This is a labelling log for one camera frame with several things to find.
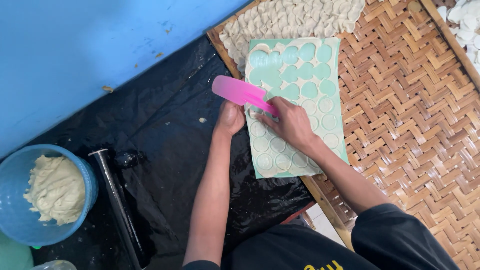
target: woven bamboo tray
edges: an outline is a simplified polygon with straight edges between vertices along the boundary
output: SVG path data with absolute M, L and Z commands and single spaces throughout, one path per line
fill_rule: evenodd
M 480 269 L 480 75 L 435 4 L 367 0 L 342 38 L 338 74 L 350 164 L 435 235 L 460 269 Z M 218 39 L 207 34 L 236 78 Z M 302 180 L 351 248 L 356 215 L 325 175 Z

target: black tarp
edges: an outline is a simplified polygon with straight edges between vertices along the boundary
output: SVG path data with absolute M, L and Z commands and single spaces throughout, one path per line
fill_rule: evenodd
M 121 151 L 142 155 L 137 166 L 113 170 L 151 257 L 147 269 L 181 266 L 193 200 L 223 101 L 211 91 L 217 75 L 230 73 L 203 36 L 29 143 L 55 144 L 85 160 L 100 148 L 113 156 Z M 246 127 L 232 141 L 230 189 L 224 254 L 313 201 L 299 178 L 255 179 Z M 80 270 L 132 268 L 102 191 L 74 235 L 33 255 L 36 265 L 65 259 Z

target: plastic bowl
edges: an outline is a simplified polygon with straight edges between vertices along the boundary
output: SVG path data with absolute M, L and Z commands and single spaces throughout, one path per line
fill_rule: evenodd
M 25 198 L 30 188 L 30 170 L 41 155 L 69 158 L 80 170 L 85 183 L 85 205 L 77 221 L 57 225 L 57 221 L 38 221 L 39 212 Z M 70 151 L 55 145 L 28 146 L 0 164 L 0 231 L 18 243 L 29 246 L 53 245 L 72 235 L 83 223 L 98 196 L 98 183 L 90 165 Z

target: blue wall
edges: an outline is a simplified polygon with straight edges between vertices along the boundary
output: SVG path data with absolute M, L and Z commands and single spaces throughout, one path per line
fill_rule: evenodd
M 247 1 L 0 1 L 0 158 Z

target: plastic spatula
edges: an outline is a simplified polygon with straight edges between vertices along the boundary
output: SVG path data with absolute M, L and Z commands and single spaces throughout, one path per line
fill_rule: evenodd
M 212 91 L 240 106 L 248 102 L 273 116 L 278 116 L 277 109 L 264 101 L 265 91 L 244 81 L 220 75 L 213 80 Z

